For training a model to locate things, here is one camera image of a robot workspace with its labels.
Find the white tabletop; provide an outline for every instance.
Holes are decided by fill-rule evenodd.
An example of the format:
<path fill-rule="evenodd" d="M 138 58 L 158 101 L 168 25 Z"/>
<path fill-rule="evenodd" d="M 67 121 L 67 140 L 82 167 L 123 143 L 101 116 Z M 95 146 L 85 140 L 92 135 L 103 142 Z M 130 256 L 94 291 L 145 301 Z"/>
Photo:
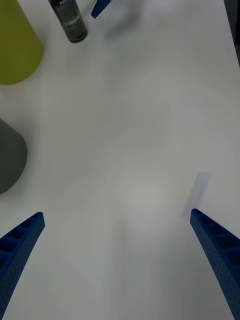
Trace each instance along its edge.
<path fill-rule="evenodd" d="M 4 320 L 233 319 L 185 212 L 206 179 L 191 205 L 240 237 L 240 73 L 224 2 L 129 1 L 96 20 L 79 3 L 79 44 L 47 0 L 20 1 L 45 51 L 33 75 L 0 87 L 0 116 L 28 146 L 0 196 L 0 236 L 37 211 L 46 227 Z"/>

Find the spray paint can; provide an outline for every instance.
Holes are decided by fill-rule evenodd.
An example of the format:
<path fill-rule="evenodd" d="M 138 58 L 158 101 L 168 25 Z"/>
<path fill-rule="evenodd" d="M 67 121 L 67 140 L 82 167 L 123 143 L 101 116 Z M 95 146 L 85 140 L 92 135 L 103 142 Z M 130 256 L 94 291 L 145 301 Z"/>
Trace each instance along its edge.
<path fill-rule="evenodd" d="M 83 41 L 88 35 L 88 30 L 76 0 L 49 0 L 49 2 L 68 40 L 73 44 Z"/>

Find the blue object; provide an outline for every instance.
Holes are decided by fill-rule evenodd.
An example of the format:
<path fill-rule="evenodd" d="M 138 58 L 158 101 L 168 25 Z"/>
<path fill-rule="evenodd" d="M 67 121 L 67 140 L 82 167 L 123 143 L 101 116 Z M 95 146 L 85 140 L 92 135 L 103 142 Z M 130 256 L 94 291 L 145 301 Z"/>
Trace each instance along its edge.
<path fill-rule="evenodd" d="M 100 13 L 109 5 L 111 0 L 97 0 L 95 7 L 92 10 L 91 16 L 97 18 Z"/>
<path fill-rule="evenodd" d="M 44 215 L 37 212 L 0 238 L 0 320 L 44 227 Z"/>
<path fill-rule="evenodd" d="M 197 209 L 190 224 L 207 256 L 235 320 L 240 320 L 240 240 Z"/>

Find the yellow container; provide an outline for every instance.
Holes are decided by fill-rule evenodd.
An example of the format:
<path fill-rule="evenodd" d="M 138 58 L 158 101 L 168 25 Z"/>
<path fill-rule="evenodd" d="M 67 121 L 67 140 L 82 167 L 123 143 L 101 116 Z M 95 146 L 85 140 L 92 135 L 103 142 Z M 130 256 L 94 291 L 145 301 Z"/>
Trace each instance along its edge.
<path fill-rule="evenodd" d="M 0 0 L 0 84 L 30 76 L 43 57 L 43 46 L 17 0 Z"/>

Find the gray cylinder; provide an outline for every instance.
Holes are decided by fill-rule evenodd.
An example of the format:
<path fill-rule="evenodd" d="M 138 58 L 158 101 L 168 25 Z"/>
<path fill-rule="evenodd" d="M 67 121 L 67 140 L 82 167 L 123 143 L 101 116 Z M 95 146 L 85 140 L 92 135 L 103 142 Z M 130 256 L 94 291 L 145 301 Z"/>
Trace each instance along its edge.
<path fill-rule="evenodd" d="M 24 138 L 0 119 L 0 194 L 18 181 L 27 157 Z"/>

